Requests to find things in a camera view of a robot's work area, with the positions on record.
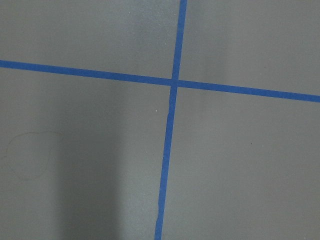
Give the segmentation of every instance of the concrete floor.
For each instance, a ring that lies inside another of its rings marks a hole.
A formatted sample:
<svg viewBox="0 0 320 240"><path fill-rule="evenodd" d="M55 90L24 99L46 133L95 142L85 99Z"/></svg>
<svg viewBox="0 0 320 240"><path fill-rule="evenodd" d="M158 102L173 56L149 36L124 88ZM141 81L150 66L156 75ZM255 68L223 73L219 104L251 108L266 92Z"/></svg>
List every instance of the concrete floor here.
<svg viewBox="0 0 320 240"><path fill-rule="evenodd" d="M320 95L320 2L188 1L180 80ZM179 1L2 1L0 60L171 78ZM0 68L0 239L150 240L170 86ZM320 238L320 103L178 88L164 240Z"/></svg>

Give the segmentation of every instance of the blue tape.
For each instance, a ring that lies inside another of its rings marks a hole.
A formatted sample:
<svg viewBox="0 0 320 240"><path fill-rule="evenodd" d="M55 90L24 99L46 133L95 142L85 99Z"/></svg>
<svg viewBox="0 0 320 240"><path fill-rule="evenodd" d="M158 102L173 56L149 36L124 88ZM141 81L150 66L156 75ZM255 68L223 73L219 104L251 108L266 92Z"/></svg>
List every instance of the blue tape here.
<svg viewBox="0 0 320 240"><path fill-rule="evenodd" d="M174 57L173 57L172 85L170 88L170 97L169 97L169 112L166 120L166 129L165 129L162 170L161 170L159 198L158 198L158 218L155 223L155 231L154 231L155 240L161 240L162 238L162 227L163 227L164 214L165 214L170 152L171 152L172 135L174 130L178 80L179 80L182 45L183 45L184 29L185 29L185 21L186 21L186 11L187 11L187 0L181 0L180 7L179 7Z"/></svg>
<svg viewBox="0 0 320 240"><path fill-rule="evenodd" d="M230 85L222 85L222 84L215 84L215 83L179 80L178 87L320 103L319 95L294 93L294 92L287 92L287 91L266 90L266 89L243 87L243 86L230 86Z"/></svg>
<svg viewBox="0 0 320 240"><path fill-rule="evenodd" d="M125 82L135 82L135 83L145 83L145 84L156 84L156 85L165 85L171 86L171 79L161 78L161 77L152 77L152 76L139 76L131 75L124 73L108 72L108 71L96 71L96 70L87 70L80 68L72 67L63 67L63 66L51 66L51 65L42 65L34 63L25 63L17 61L5 61L0 60L0 67L8 69L20 69L20 70L30 70L36 72L52 73L52 74L64 74L64 75L73 75L89 78L98 78L98 79L110 79L110 80L119 80Z"/></svg>

